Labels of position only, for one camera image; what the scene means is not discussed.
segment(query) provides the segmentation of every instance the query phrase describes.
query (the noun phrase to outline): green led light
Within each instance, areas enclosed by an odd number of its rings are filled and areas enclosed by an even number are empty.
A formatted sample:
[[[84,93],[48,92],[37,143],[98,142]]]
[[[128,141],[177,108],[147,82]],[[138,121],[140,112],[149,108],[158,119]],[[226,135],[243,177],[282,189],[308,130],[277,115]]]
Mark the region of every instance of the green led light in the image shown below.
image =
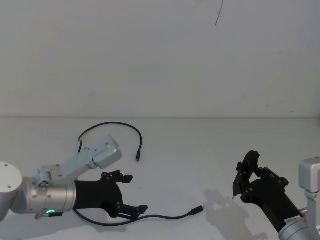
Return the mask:
[[[51,209],[51,210],[46,211],[46,214],[54,214],[55,212],[56,212],[56,210]]]

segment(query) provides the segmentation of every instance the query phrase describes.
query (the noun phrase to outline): white wall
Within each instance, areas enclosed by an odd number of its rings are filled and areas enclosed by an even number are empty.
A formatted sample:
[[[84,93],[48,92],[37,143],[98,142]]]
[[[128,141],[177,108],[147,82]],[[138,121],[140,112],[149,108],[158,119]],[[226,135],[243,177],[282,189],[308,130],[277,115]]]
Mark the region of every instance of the white wall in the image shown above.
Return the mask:
[[[0,1],[0,116],[316,117],[318,0]]]

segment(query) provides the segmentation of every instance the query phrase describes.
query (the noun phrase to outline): label sticker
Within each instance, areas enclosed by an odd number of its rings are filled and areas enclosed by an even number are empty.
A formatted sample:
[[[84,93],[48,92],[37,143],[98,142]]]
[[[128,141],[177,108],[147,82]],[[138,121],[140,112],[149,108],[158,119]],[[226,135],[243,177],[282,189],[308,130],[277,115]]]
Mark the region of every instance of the label sticker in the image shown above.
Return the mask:
[[[289,223],[293,222],[294,220],[297,220],[297,219],[300,219],[300,218],[301,218],[301,216],[294,216],[294,217],[285,219],[284,222],[285,222],[286,224],[289,224]]]

